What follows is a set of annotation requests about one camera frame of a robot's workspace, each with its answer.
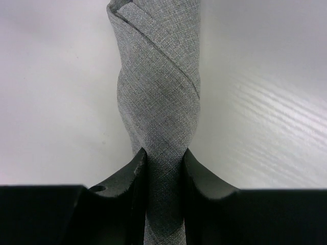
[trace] white wall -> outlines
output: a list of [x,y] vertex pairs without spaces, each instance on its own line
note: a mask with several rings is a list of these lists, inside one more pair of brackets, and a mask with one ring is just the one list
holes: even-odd
[[[107,0],[0,1],[0,184],[83,183],[131,159]],[[327,187],[323,0],[203,0],[196,157],[237,187]]]

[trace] twisted fabric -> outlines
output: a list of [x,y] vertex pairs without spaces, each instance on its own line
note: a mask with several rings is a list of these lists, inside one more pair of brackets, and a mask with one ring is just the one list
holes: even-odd
[[133,153],[148,154],[144,243],[186,244],[179,176],[200,112],[199,0],[112,0],[107,12],[122,62],[119,112]]

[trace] white background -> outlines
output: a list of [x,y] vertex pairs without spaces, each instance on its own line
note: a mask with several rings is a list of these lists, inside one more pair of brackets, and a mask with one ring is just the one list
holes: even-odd
[[[0,184],[92,186],[131,159],[105,0],[0,0]],[[195,156],[243,188],[327,187],[324,0],[203,0]]]

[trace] small hole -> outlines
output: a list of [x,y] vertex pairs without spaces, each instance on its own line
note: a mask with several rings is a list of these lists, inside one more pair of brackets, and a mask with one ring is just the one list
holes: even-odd
[[89,190],[93,191],[93,192],[99,192],[99,191],[103,191],[105,189],[106,189],[106,187],[103,185],[95,185],[95,186],[92,186]]

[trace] clamp jaw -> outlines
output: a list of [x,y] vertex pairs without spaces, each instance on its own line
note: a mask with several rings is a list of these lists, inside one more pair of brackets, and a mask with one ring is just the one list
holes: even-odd
[[[91,187],[0,187],[1,245],[143,245],[147,155]],[[241,190],[190,150],[181,181],[188,245],[327,244],[326,190]]]

